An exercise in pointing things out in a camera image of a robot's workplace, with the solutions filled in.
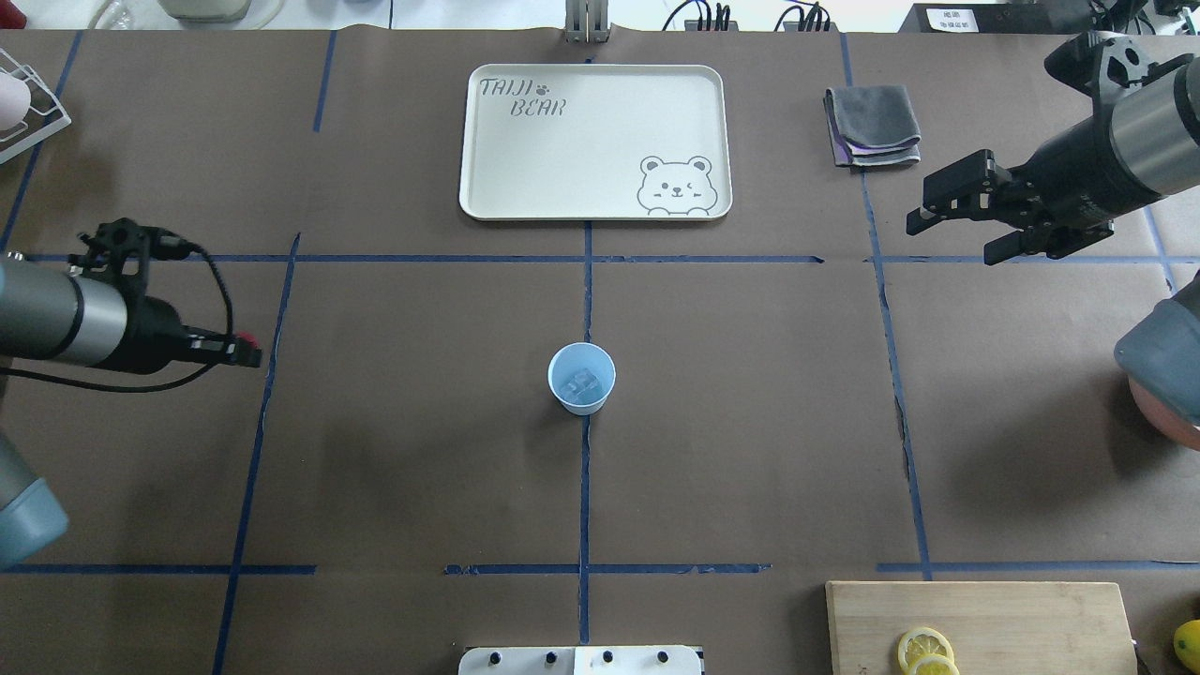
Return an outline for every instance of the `ice cube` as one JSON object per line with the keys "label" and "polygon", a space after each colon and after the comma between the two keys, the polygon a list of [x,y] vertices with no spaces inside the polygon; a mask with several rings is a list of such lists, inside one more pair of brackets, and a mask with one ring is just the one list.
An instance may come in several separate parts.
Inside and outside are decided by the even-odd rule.
{"label": "ice cube", "polygon": [[590,406],[600,400],[604,387],[590,370],[583,368],[566,378],[566,382],[558,388],[558,395],[564,401],[576,406]]}

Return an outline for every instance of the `yellow lemon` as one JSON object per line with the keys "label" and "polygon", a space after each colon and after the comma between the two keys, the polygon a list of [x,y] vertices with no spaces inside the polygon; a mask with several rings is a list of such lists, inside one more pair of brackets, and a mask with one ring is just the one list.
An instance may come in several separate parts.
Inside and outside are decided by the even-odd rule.
{"label": "yellow lemon", "polygon": [[[900,662],[901,673],[908,673],[908,669],[917,661],[929,655],[942,656],[952,665],[954,664],[954,650],[950,647],[950,641],[946,639],[946,635],[928,626],[908,631],[900,638],[900,644],[896,645],[896,661]],[[938,670],[930,670],[922,675],[937,675],[938,673]]]}
{"label": "yellow lemon", "polygon": [[925,655],[905,671],[906,675],[959,675],[959,667],[940,653]]}
{"label": "yellow lemon", "polygon": [[1200,621],[1188,621],[1175,629],[1175,656],[1200,675]]}

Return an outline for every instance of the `blue tape line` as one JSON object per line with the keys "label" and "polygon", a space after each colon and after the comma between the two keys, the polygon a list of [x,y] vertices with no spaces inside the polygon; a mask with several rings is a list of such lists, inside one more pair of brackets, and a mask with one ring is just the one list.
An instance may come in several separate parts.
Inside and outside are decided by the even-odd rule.
{"label": "blue tape line", "polygon": [[337,31],[329,31],[329,47],[325,48],[325,72],[320,76],[320,94],[317,95],[317,114],[312,118],[312,130],[320,133],[320,120],[325,114],[325,94],[329,92],[329,72],[334,66],[334,46],[337,44]]}
{"label": "blue tape line", "polygon": [[[882,261],[886,264],[983,264],[983,256],[882,256]],[[1000,264],[1165,264],[1169,261],[1170,258],[1151,256],[1067,256],[1057,261],[1043,256],[1022,256]]]}
{"label": "blue tape line", "polygon": [[[83,575],[220,575],[229,574],[228,565],[16,565],[0,574],[83,574]],[[253,565],[241,569],[242,574],[277,577],[312,577],[316,565]]]}
{"label": "blue tape line", "polygon": [[[71,66],[74,65],[76,54],[79,53],[79,42],[83,41],[83,31],[77,30],[74,40],[71,42],[71,50],[67,52],[67,60],[62,64],[62,72],[59,74],[59,83],[54,86],[54,96],[62,98],[62,90],[67,84],[67,77],[71,74]],[[46,120],[42,121],[42,126],[46,126]],[[34,179],[34,167],[37,166],[37,157],[42,156],[42,144],[38,143],[34,147],[32,153],[29,155],[29,163],[25,165],[25,173],[20,177],[20,186],[17,187],[17,197],[12,201],[12,208],[8,209],[8,220],[4,226],[4,234],[0,234],[0,251],[8,246],[8,239],[12,237],[13,228],[17,227],[17,216],[20,214],[20,205],[25,202],[25,191],[29,190],[29,183]]]}
{"label": "blue tape line", "polygon": [[854,86],[854,68],[850,67],[850,41],[845,32],[839,32],[841,38],[841,68],[846,73],[846,86]]}
{"label": "blue tape line", "polygon": [[578,565],[448,565],[446,577],[485,577],[505,574],[578,574]]}
{"label": "blue tape line", "polygon": [[592,416],[583,417],[583,438],[580,472],[580,644],[586,645],[590,640],[590,586],[588,577],[592,574]]}
{"label": "blue tape line", "polygon": [[[846,34],[841,37],[841,59],[846,70],[846,85],[853,86],[853,68],[850,59],[850,43]],[[887,279],[883,275],[883,250],[880,246],[880,232],[875,222],[875,207],[866,186],[866,172],[858,172],[863,186],[863,208],[866,211],[868,231],[871,238],[871,264],[875,267],[875,285],[880,295],[880,312],[883,317],[883,336],[888,344],[888,368],[892,371],[892,393],[895,398],[896,416],[900,418],[900,440],[904,446],[905,466],[908,478],[908,498],[912,502],[912,520],[917,531],[917,550],[920,555],[922,578],[932,580],[934,573],[929,562],[929,539],[925,533],[925,515],[920,502],[920,486],[917,482],[917,461],[912,452],[912,432],[908,429],[908,406],[904,398],[904,381],[900,376],[900,358],[896,352],[895,328],[892,324],[892,307],[888,305]]]}
{"label": "blue tape line", "polygon": [[4,574],[229,574],[228,565],[16,565]]}
{"label": "blue tape line", "polygon": [[[590,239],[584,244],[590,250]],[[34,262],[66,262],[67,253],[29,253],[26,259]],[[218,263],[286,263],[290,256],[278,253],[214,253]],[[1180,258],[1177,262],[1195,262],[1200,258]],[[391,253],[302,253],[295,257],[298,263],[588,263],[588,256],[481,256],[481,255],[391,255]],[[817,256],[592,256],[593,264],[674,264],[674,263],[748,263],[748,264],[822,264],[824,258]],[[185,261],[163,262],[204,262],[199,256],[190,256]],[[926,262],[924,259],[887,258],[884,262]],[[1144,262],[1157,262],[1157,258],[1145,258]],[[587,269],[584,269],[587,283]]]}
{"label": "blue tape line", "polygon": [[241,575],[251,577],[314,577],[316,565],[244,565]]}
{"label": "blue tape line", "polygon": [[770,569],[767,563],[701,565],[593,565],[592,574],[758,574]]}
{"label": "blue tape line", "polygon": [[[881,574],[914,573],[922,571],[914,562],[884,562],[875,567]],[[1163,571],[1194,572],[1200,562],[1166,560],[1061,560],[1061,561],[1009,561],[1009,562],[935,562],[930,567],[937,573],[949,572],[1112,572],[1112,571]]]}
{"label": "blue tape line", "polygon": [[821,264],[817,256],[595,256],[596,263],[791,263]]}
{"label": "blue tape line", "polygon": [[592,341],[592,221],[583,222],[583,341]]}
{"label": "blue tape line", "polygon": [[473,256],[473,255],[338,255],[314,253],[301,263],[581,263],[584,256]]}
{"label": "blue tape line", "polygon": [[1148,204],[1142,207],[1141,210],[1146,214],[1146,222],[1150,225],[1150,238],[1154,240],[1154,251],[1158,252],[1158,261],[1163,264],[1163,276],[1166,277],[1166,288],[1171,293],[1175,293],[1180,289],[1180,286],[1175,282],[1175,271],[1171,270],[1171,264],[1166,261],[1166,247],[1163,246],[1163,237],[1158,231],[1158,220],[1154,217],[1154,211]]}
{"label": "blue tape line", "polygon": [[241,574],[241,558],[246,549],[246,531],[250,528],[250,513],[254,503],[254,483],[258,480],[258,466],[263,455],[263,438],[266,435],[266,411],[275,388],[275,372],[278,366],[280,335],[283,333],[283,318],[288,311],[288,297],[292,294],[292,277],[295,274],[296,250],[300,247],[300,234],[292,240],[288,253],[288,269],[283,276],[283,292],[280,297],[280,313],[275,319],[275,339],[271,342],[271,357],[266,363],[266,383],[263,386],[263,402],[258,408],[258,429],[254,431],[254,449],[250,455],[250,471],[246,476],[246,494],[241,501],[241,518],[238,522],[238,538],[233,548],[233,565],[229,569],[229,584],[226,586],[226,604],[221,614],[221,632],[217,634],[217,649],[212,657],[212,675],[220,675],[224,668],[224,652],[229,640],[229,625],[233,621],[234,602],[238,598],[238,577]]}
{"label": "blue tape line", "polygon": [[[595,574],[758,574],[770,563],[682,563],[682,565],[588,565],[588,577]],[[448,565],[446,577],[502,577],[520,574],[580,574],[578,565]]]}

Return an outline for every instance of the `lemon slice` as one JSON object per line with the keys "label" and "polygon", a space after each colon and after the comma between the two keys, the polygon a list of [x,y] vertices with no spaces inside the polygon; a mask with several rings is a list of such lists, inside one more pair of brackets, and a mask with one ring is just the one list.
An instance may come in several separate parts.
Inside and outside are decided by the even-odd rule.
{"label": "lemon slice", "polygon": [[[929,655],[946,657],[952,665],[954,664],[954,650],[950,647],[950,641],[946,639],[946,635],[928,626],[908,631],[900,638],[900,644],[896,645],[896,661],[900,662],[901,673],[908,673],[908,669],[914,665],[918,659]],[[936,673],[938,671],[930,671],[930,674]]]}
{"label": "lemon slice", "polygon": [[929,653],[917,659],[907,675],[959,675],[959,667],[940,653]]}

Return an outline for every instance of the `folded towel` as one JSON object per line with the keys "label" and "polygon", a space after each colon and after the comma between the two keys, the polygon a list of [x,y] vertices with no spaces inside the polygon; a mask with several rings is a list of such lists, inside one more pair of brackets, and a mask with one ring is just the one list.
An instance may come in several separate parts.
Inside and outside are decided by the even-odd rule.
{"label": "folded towel", "polygon": [[838,166],[920,161],[920,129],[902,85],[827,89],[824,107]]}

